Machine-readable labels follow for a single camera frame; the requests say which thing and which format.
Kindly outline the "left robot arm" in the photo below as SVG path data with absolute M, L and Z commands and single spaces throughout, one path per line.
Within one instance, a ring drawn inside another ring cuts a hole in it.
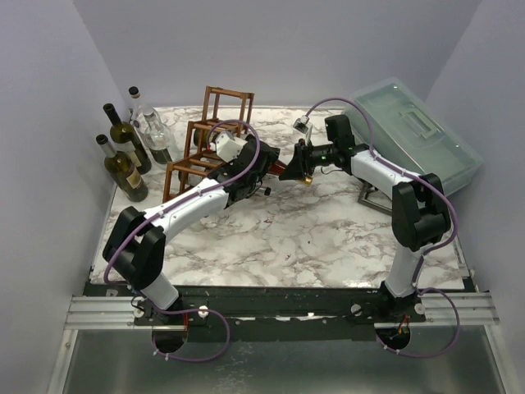
M 175 323 L 182 312 L 178 290 L 162 273 L 167 243 L 201 218 L 247 199 L 280 155 L 253 135 L 243 140 L 222 132 L 210 146 L 221 166 L 157 207 L 124 209 L 103 249 L 107 268 L 153 302 L 154 315 L 165 324 Z

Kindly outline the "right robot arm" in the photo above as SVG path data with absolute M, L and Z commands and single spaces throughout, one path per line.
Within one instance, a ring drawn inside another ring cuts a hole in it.
M 415 299 L 424 254 L 450 229 L 449 209 L 442 184 L 433 173 L 424 176 L 396 170 L 373 153 L 367 144 L 357 144 L 349 118 L 325 119 L 327 144 L 315 146 L 308 139 L 294 145 L 294 155 L 279 175 L 281 181 L 308 182 L 317 167 L 334 165 L 350 176 L 367 182 L 391 200 L 391 228 L 397 241 L 394 262 L 377 291 L 377 313 L 394 322 L 407 312 Z

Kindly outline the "dark metal crank tool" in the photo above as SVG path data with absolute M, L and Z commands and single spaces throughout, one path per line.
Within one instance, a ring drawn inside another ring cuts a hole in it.
M 382 193 L 373 185 L 364 182 L 358 194 L 357 202 L 363 206 L 371 208 L 377 212 L 391 215 L 390 202 L 387 201 Z

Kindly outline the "green bottle white label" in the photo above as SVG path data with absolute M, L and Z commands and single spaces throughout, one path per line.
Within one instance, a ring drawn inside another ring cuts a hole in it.
M 118 150 L 126 153 L 139 173 L 148 173 L 152 164 L 134 127 L 122 121 L 112 103 L 105 103 L 103 111 L 111 122 L 110 136 Z

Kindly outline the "clear wine bottle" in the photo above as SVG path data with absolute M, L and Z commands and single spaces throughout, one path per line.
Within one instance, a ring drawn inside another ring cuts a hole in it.
M 131 86 L 128 92 L 132 98 L 133 111 L 130 117 L 130 124 L 135 128 L 141 137 L 148 126 L 147 119 L 158 118 L 158 112 L 148 103 L 143 101 L 139 89 L 136 86 Z

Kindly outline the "brown wooden wine rack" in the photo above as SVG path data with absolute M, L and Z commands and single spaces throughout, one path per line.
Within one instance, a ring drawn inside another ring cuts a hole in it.
M 197 181 L 200 181 L 211 170 L 223 164 L 223 161 L 207 147 L 205 141 L 209 131 L 221 121 L 218 111 L 222 96 L 238 99 L 240 101 L 238 118 L 250 123 L 254 93 L 207 86 L 201 118 L 197 121 L 189 121 L 187 124 L 183 158 L 167 164 L 163 203 L 191 189 L 192 185 L 189 182 L 191 176 L 195 176 Z

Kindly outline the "clear bottle dark label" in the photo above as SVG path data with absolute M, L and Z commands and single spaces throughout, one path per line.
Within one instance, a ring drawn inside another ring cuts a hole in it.
M 177 147 L 170 129 L 162 122 L 155 111 L 145 112 L 144 120 L 146 123 L 144 129 L 145 144 L 148 146 L 155 162 L 163 166 L 174 162 Z

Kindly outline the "translucent green plastic toolbox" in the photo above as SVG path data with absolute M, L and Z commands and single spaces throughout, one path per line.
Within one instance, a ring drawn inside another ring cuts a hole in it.
M 351 94 L 343 113 L 358 143 L 371 144 L 398 167 L 434 173 L 444 194 L 467 186 L 482 165 L 476 153 L 399 79 L 391 77 Z

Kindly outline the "black front mounting rail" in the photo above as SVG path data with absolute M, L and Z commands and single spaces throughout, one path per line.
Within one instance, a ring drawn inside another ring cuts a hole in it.
M 125 286 L 87 284 L 83 296 L 113 317 L 113 328 L 145 329 L 164 346 L 183 341 L 373 341 L 379 327 L 407 330 L 425 320 L 421 299 L 394 300 L 370 288 L 182 286 L 157 312 Z

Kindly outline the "dark bottle gold foil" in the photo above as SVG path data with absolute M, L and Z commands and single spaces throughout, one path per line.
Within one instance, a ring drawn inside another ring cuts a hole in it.
M 200 150 L 207 150 L 207 138 L 208 138 L 208 129 L 194 128 L 193 131 L 193 143 Z M 269 173 L 274 176 L 280 176 L 283 174 L 286 168 L 286 164 L 282 161 L 277 160 L 274 164 L 271 165 Z M 312 177 L 307 176 L 304 180 L 299 180 L 300 183 L 310 186 L 312 184 Z

